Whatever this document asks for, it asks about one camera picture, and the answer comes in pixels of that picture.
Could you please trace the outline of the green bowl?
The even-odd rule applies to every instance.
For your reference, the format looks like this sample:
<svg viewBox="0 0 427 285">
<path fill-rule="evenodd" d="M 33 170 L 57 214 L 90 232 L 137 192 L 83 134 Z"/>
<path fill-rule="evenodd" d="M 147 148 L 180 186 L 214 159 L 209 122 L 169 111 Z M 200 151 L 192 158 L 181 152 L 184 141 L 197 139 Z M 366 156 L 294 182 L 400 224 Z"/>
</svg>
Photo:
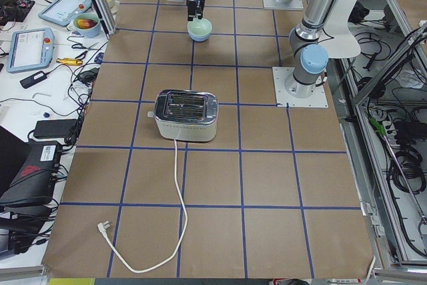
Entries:
<svg viewBox="0 0 427 285">
<path fill-rule="evenodd" d="M 211 22 L 206 19 L 194 19 L 193 21 L 187 22 L 187 31 L 196 31 L 197 33 L 201 33 L 202 31 L 211 31 L 212 32 L 213 26 Z"/>
</svg>

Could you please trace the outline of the blue bowl with fruit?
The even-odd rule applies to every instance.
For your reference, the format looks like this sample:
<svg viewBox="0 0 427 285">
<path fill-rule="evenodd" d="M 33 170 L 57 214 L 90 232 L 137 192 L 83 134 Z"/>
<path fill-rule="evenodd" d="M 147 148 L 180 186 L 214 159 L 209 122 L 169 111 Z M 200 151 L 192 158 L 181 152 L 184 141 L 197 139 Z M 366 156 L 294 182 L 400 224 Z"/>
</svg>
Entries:
<svg viewBox="0 0 427 285">
<path fill-rule="evenodd" d="M 82 36 L 94 38 L 101 31 L 99 18 L 95 13 L 82 13 L 73 20 L 73 26 Z"/>
</svg>

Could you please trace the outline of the cream silver toaster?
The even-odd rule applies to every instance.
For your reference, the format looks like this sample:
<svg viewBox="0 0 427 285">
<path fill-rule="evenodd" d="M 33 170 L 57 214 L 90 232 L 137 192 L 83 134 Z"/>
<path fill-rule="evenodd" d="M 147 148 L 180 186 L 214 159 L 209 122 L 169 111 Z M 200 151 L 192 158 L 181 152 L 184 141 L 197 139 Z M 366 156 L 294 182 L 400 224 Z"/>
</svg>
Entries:
<svg viewBox="0 0 427 285">
<path fill-rule="evenodd" d="M 218 99 L 212 93 L 165 89 L 147 116 L 155 120 L 166 139 L 208 142 L 217 133 L 218 111 Z"/>
</svg>

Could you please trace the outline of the scissors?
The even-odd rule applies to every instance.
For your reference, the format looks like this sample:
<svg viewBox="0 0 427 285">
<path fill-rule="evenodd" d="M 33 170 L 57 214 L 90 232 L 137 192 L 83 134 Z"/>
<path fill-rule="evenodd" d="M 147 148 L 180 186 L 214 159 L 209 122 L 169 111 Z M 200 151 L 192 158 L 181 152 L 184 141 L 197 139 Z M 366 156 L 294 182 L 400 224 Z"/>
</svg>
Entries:
<svg viewBox="0 0 427 285">
<path fill-rule="evenodd" d="M 84 45 L 83 43 L 74 43 L 71 48 L 72 49 L 81 49 L 81 50 L 94 50 L 95 46 L 98 44 L 98 42 L 95 42 L 91 45 Z"/>
</svg>

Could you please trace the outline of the yellow orange tool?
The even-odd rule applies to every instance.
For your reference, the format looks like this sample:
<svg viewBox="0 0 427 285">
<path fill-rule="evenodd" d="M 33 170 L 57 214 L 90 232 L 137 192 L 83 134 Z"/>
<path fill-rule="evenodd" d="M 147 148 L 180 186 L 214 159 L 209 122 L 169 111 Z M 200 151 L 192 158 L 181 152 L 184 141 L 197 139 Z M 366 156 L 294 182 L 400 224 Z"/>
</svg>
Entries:
<svg viewBox="0 0 427 285">
<path fill-rule="evenodd" d="M 71 59 L 71 58 L 56 59 L 56 62 L 64 65 L 70 65 L 70 66 L 80 66 L 83 64 L 82 60 Z"/>
</svg>

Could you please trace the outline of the white chair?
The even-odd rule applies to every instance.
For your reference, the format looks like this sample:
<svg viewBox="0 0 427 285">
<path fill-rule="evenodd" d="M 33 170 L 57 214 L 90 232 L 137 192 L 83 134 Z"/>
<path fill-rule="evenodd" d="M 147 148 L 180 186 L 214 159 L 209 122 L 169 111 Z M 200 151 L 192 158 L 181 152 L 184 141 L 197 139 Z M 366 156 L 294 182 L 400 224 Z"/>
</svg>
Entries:
<svg viewBox="0 0 427 285">
<path fill-rule="evenodd" d="M 348 19 L 356 2 L 357 0 L 334 1 L 318 42 L 328 52 L 329 58 L 352 58 L 361 52 L 358 41 L 348 27 Z"/>
</svg>

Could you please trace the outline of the blue teach pendant tablet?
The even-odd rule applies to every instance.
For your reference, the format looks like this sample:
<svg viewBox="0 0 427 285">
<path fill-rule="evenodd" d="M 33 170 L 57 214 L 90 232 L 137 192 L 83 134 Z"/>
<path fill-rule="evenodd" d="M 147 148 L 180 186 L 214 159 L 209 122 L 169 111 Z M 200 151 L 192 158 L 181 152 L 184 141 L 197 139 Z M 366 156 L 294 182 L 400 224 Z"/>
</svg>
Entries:
<svg viewBox="0 0 427 285">
<path fill-rule="evenodd" d="M 14 32 L 7 72 L 21 73 L 48 67 L 53 59 L 54 40 L 53 31 L 48 27 Z"/>
</svg>

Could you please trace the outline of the black power adapter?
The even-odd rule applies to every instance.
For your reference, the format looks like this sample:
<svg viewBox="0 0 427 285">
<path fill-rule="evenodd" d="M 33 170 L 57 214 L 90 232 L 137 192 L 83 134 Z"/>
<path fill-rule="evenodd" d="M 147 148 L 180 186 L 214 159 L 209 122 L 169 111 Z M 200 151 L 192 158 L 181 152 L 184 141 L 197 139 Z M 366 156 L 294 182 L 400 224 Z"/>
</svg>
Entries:
<svg viewBox="0 0 427 285">
<path fill-rule="evenodd" d="M 65 138 L 76 123 L 76 119 L 41 120 L 36 123 L 33 136 L 37 139 Z"/>
</svg>

